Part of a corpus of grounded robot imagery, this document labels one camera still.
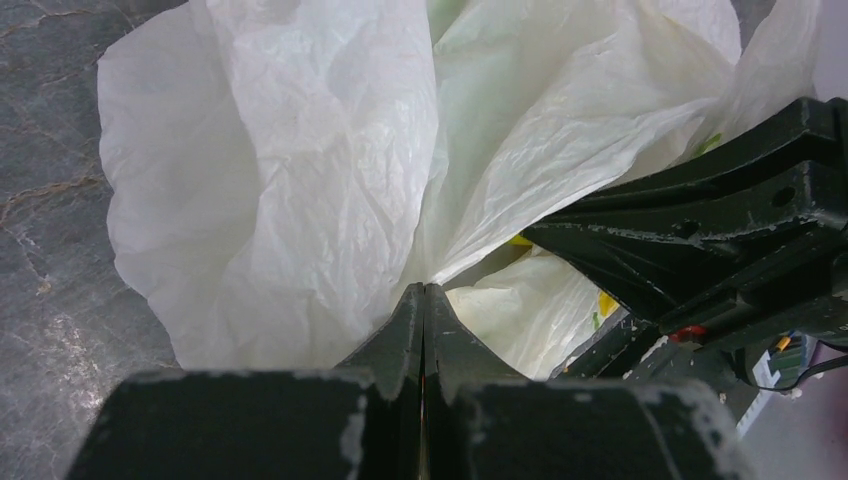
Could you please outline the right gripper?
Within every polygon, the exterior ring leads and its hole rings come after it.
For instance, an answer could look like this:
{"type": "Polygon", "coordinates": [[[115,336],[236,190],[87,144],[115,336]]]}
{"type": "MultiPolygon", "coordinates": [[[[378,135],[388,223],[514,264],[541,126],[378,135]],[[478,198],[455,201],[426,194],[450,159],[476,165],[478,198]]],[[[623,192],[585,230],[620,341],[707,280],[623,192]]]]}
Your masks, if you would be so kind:
{"type": "Polygon", "coordinates": [[[846,347],[847,103],[797,99],[524,236],[674,342],[730,352],[795,331],[846,347]]]}

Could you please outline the white plastic bag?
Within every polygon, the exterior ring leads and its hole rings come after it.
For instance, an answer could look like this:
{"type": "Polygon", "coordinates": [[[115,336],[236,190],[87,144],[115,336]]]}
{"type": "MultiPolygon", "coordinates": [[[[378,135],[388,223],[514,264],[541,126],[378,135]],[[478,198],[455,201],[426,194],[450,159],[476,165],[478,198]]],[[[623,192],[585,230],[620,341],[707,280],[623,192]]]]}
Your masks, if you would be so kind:
{"type": "Polygon", "coordinates": [[[98,64],[122,279],[186,369],[330,367],[411,283],[813,88],[823,5],[190,1],[98,64]]]}

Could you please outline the yellow fake banana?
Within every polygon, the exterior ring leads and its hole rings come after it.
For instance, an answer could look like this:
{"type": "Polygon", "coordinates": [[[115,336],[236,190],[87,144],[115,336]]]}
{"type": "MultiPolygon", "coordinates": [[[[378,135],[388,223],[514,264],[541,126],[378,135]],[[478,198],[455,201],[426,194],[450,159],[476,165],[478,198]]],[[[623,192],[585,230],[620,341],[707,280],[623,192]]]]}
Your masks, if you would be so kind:
{"type": "Polygon", "coordinates": [[[509,240],[509,244],[513,246],[532,247],[533,243],[521,235],[515,235],[509,240]]]}

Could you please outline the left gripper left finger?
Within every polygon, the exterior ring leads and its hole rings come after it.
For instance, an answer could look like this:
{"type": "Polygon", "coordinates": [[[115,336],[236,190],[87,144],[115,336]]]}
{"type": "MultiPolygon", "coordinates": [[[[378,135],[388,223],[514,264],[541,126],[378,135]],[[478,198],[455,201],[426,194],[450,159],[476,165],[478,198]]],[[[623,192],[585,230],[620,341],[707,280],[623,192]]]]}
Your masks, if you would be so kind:
{"type": "Polygon", "coordinates": [[[108,396],[71,479],[414,479],[425,288],[329,369],[160,370],[108,396]]]}

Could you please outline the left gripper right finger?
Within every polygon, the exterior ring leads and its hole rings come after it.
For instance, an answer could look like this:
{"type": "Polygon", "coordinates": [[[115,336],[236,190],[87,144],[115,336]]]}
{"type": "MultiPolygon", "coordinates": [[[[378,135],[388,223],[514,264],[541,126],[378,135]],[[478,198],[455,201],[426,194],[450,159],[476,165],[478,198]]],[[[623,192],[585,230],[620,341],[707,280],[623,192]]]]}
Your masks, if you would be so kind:
{"type": "Polygon", "coordinates": [[[694,380],[533,381],[425,289],[424,387],[434,479],[752,479],[735,423],[694,380]]]}

